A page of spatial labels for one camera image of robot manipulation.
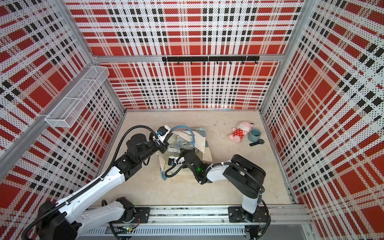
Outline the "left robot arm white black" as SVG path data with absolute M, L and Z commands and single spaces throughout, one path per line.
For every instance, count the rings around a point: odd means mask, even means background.
M 117 159 L 118 151 L 125 137 L 135 129 L 146 129 L 151 132 L 150 140 L 146 140 L 146 136 L 132 136 L 133 143 L 128 147 L 127 152 Z M 114 187 L 124 183 L 143 165 L 143 162 L 149 159 L 159 150 L 167 147 L 166 137 L 171 132 L 168 126 L 160 127 L 157 132 L 143 125 L 130 128 L 122 137 L 118 144 L 118 148 L 113 156 L 107 170 L 99 177 L 88 183 L 83 188 L 64 198 L 57 203 L 46 202 L 47 209 L 38 215 L 37 219 L 28 225 L 23 233 L 22 239 L 29 239 L 29 232 L 36 228 L 37 231 L 44 234 L 53 234 L 53 226 L 59 226 L 59 233 L 64 234 L 65 240 L 74 240 L 78 235 L 75 228 L 75 214 L 80 214 L 91 205 L 99 197 L 103 196 Z

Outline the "cream canvas tote bag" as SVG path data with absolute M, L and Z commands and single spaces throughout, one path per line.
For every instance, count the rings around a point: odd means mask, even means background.
M 194 128 L 191 129 L 184 125 L 179 125 L 172 128 L 172 132 L 168 135 L 168 149 L 162 154 L 157 152 L 160 171 L 163 180 L 166 180 L 165 171 L 172 168 L 169 171 L 169 175 L 173 174 L 182 164 L 170 167 L 168 166 L 169 157 L 179 157 L 181 149 L 193 150 L 199 159 L 205 164 L 211 164 L 213 158 L 207 142 L 207 128 Z

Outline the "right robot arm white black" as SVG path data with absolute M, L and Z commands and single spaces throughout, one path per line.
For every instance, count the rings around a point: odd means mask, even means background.
M 263 186 L 266 172 L 240 155 L 233 155 L 227 162 L 204 163 L 194 151 L 183 151 L 178 158 L 169 160 L 169 168 L 164 177 L 175 177 L 181 170 L 188 169 L 200 184 L 211 184 L 227 180 L 243 195 L 240 208 L 229 208 L 231 223 L 258 223 L 258 226 L 245 226 L 251 240 L 259 240 L 266 233 L 272 219 L 267 204 L 263 200 L 266 189 Z

